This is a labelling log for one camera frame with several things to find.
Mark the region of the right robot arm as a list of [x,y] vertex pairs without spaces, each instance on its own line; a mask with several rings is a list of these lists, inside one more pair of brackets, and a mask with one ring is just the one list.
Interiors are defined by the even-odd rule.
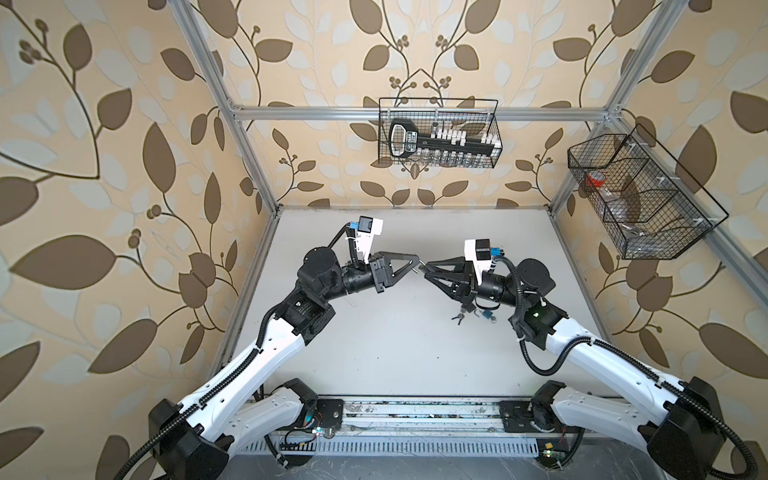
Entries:
[[451,299],[511,306],[525,363],[546,383],[531,399],[535,425],[582,428],[646,452],[675,479],[755,479],[759,464],[724,421],[715,389],[650,367],[598,338],[546,299],[555,287],[536,259],[456,257],[425,277]]

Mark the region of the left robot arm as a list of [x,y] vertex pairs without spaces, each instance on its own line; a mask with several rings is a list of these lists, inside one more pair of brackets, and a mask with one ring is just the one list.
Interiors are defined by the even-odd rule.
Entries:
[[332,300],[368,288],[396,285],[419,263],[418,256],[377,252],[369,263],[341,265],[327,246],[310,250],[292,291],[262,319],[255,341],[214,377],[180,402],[159,402],[150,412],[150,438],[116,472],[125,478],[146,455],[167,479],[216,479],[237,447],[295,423],[308,410],[305,393],[280,387],[247,404],[265,381],[307,346],[335,314]]

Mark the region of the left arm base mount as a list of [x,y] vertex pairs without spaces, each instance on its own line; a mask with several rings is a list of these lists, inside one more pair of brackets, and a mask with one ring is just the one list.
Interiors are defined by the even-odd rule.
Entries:
[[298,418],[264,437],[269,453],[284,469],[307,463],[321,438],[332,439],[341,429],[345,402],[340,398],[320,398],[310,403]]

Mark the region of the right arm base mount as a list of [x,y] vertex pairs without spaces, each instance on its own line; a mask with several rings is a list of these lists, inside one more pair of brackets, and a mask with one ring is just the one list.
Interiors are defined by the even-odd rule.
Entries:
[[503,430],[508,434],[540,434],[535,437],[536,462],[547,470],[563,470],[569,466],[585,437],[586,430],[567,426],[545,406],[523,400],[499,403]]

